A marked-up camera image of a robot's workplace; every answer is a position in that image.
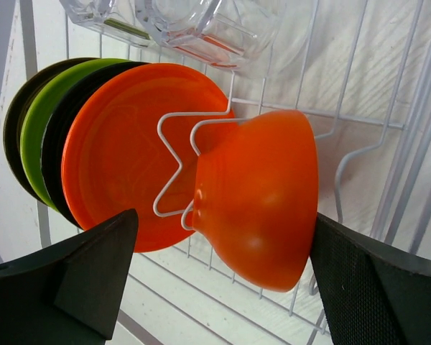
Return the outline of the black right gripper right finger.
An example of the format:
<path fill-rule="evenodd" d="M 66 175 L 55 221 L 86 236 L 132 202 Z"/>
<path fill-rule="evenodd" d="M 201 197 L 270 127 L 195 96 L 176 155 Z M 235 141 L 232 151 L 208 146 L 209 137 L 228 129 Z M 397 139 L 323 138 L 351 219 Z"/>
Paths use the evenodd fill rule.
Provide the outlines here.
<path fill-rule="evenodd" d="M 334 344 L 431 344 L 431 260 L 322 214 L 310 259 Z"/>

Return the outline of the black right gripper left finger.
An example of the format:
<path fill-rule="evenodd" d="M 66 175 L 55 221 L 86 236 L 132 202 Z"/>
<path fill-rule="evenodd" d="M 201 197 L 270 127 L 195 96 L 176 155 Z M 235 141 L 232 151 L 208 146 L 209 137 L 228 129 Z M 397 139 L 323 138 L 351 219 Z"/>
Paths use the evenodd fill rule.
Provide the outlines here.
<path fill-rule="evenodd" d="M 123 211 L 0 264 L 0 344 L 104 344 L 113 337 L 139 217 Z"/>

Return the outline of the orange plastic bowl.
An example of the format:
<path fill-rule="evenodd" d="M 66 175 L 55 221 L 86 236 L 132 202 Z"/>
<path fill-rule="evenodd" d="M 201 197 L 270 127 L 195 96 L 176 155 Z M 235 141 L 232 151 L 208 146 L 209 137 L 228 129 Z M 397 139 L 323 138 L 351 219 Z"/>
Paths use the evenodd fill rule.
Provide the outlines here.
<path fill-rule="evenodd" d="M 318 212 L 315 136 L 297 110 L 271 111 L 198 158 L 192 225 L 237 275 L 287 292 L 300 279 Z"/>

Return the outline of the orange plastic plate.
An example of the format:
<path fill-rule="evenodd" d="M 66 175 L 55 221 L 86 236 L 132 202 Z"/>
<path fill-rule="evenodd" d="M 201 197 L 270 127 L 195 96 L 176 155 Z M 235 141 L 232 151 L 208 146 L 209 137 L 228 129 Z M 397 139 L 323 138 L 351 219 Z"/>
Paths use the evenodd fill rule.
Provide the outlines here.
<path fill-rule="evenodd" d="M 83 105 L 62 154 L 62 188 L 82 229 L 127 209 L 139 217 L 136 252 L 189 237 L 181 211 L 193 198 L 198 153 L 213 149 L 234 123 L 190 132 L 209 113 L 226 111 L 224 92 L 184 65 L 150 63 L 104 83 Z"/>

